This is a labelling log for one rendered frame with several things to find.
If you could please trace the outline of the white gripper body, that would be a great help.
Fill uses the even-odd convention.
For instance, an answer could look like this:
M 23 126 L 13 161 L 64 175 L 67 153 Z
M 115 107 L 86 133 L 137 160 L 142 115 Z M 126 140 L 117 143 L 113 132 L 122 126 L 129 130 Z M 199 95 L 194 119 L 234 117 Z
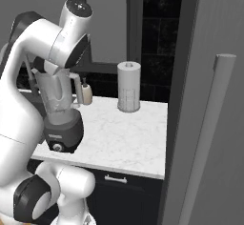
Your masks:
M 49 75 L 55 75 L 60 69 L 66 67 L 66 62 L 50 62 L 46 60 L 44 62 L 44 71 Z

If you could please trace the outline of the grey blender with clear jug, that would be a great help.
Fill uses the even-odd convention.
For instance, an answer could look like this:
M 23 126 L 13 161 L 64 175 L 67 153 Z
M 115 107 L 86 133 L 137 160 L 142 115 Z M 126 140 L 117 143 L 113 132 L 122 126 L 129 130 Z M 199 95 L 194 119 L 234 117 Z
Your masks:
M 51 151 L 74 153 L 84 136 L 78 108 L 83 103 L 77 73 L 59 70 L 55 75 L 32 69 L 46 111 L 44 136 Z

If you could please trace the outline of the beige soap dispenser bottle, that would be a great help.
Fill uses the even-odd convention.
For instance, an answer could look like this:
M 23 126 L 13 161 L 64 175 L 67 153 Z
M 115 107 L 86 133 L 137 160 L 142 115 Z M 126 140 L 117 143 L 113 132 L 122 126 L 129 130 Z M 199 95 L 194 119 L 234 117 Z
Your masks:
M 83 92 L 83 104 L 90 105 L 92 103 L 92 88 L 87 83 L 86 78 L 83 78 L 82 92 Z

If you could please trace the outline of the white paper towel roll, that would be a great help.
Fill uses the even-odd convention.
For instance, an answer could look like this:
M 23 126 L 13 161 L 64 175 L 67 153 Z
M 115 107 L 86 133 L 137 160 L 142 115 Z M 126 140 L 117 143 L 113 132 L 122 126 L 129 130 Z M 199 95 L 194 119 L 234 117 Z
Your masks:
M 140 77 L 139 63 L 125 61 L 117 65 L 117 108 L 121 112 L 134 113 L 140 109 Z

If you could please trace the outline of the dark drawer front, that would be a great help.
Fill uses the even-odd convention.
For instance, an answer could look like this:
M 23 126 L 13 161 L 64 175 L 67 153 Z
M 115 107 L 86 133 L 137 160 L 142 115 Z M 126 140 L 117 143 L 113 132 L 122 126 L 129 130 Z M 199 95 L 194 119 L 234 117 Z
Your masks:
M 89 169 L 95 188 L 87 198 L 96 225 L 157 225 L 162 179 Z M 105 175 L 126 177 L 127 184 L 107 181 Z

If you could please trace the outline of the grey fridge door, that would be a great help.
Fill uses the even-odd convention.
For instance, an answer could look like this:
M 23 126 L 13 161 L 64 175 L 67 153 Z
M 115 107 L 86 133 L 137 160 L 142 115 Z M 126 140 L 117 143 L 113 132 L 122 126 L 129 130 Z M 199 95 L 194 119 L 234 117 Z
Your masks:
M 182 0 L 157 225 L 178 225 L 220 53 L 236 61 L 189 225 L 244 225 L 244 0 Z

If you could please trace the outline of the dark window frame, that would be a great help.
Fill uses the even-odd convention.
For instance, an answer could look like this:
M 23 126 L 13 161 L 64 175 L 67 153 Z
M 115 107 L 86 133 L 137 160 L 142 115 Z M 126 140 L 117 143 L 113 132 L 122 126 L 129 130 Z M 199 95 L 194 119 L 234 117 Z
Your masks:
M 117 73 L 117 64 L 141 61 L 143 0 L 82 0 L 93 16 L 90 43 L 75 72 Z

